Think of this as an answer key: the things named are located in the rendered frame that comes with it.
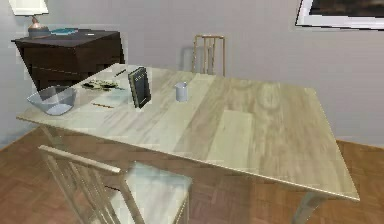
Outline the white cup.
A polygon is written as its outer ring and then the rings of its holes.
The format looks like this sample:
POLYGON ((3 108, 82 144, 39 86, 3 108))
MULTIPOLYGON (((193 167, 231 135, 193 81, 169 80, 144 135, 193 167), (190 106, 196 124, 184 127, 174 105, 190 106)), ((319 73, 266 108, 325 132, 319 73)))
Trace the white cup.
POLYGON ((176 100, 178 102, 185 102, 188 100, 188 89, 186 82, 179 82, 175 84, 176 100))

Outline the pale wooden dining table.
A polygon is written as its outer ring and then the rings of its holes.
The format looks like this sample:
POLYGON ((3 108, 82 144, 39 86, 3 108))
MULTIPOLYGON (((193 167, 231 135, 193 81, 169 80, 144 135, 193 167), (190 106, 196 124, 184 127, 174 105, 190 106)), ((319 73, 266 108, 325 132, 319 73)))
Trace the pale wooden dining table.
POLYGON ((358 200, 314 89, 150 68, 152 98, 136 108, 128 82, 134 69, 114 64, 96 73, 119 89, 78 88, 74 107, 61 116, 29 108, 18 117, 39 125, 55 146, 59 130, 104 140, 105 152, 123 164, 137 160, 195 178, 217 167, 301 190, 292 224, 305 224, 324 200, 358 200), (187 83, 185 102, 176 100, 179 82, 187 83))

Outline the pale wooden chair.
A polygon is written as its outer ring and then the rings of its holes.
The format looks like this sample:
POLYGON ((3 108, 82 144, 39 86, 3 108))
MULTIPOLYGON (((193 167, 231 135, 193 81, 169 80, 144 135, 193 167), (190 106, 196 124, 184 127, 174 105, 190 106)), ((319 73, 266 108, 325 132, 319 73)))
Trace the pale wooden chair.
POLYGON ((222 76, 226 76, 226 38, 223 35, 214 34, 197 34, 193 39, 193 55, 192 55, 192 68, 193 73, 197 72, 197 52, 198 52, 198 41, 203 41, 202 48, 202 65, 200 66, 200 73, 215 74, 215 57, 216 57, 216 46, 217 41, 220 40, 222 43, 222 76))
POLYGON ((80 224, 188 224, 192 179, 134 162, 122 170, 41 145, 80 224))

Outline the dark brown chest of drawers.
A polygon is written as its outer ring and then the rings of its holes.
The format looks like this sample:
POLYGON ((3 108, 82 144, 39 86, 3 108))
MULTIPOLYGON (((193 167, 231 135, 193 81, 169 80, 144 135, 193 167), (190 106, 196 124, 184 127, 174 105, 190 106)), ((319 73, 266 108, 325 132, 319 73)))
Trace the dark brown chest of drawers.
POLYGON ((119 31, 79 29, 71 35, 24 37, 13 43, 38 91, 72 86, 115 63, 125 63, 119 31))

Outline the clear glass bowl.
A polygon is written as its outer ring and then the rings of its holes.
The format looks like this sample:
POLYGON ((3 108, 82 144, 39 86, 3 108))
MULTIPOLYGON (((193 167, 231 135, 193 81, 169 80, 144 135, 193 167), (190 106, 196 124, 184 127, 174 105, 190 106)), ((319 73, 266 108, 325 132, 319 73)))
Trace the clear glass bowl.
POLYGON ((73 108, 76 95, 75 88, 56 85, 30 95, 27 101, 48 115, 60 116, 73 108))

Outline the teal book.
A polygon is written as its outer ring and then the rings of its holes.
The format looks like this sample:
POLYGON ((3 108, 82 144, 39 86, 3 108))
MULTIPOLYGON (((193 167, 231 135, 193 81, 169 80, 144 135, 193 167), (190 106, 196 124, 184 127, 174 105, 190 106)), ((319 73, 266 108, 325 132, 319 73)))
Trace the teal book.
POLYGON ((51 35, 71 35, 74 33, 77 33, 78 29, 76 28, 61 28, 61 29, 55 29, 51 31, 51 35))

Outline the white shade table lamp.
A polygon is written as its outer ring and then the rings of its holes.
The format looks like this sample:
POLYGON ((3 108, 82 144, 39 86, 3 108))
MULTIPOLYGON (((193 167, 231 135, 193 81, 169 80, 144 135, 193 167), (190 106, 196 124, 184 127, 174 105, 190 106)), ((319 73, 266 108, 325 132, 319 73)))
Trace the white shade table lamp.
POLYGON ((32 24, 28 27, 28 34, 31 39, 43 38, 51 35, 47 26, 42 25, 37 15, 48 14, 48 7, 45 0, 8 0, 15 16, 30 16, 32 24))

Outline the white framed wall picture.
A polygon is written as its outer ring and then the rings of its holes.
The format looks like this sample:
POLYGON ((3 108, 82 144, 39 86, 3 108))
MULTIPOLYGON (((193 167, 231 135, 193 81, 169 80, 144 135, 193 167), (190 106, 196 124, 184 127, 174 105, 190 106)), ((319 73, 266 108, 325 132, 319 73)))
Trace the white framed wall picture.
POLYGON ((295 25, 384 30, 384 0, 301 0, 295 25))

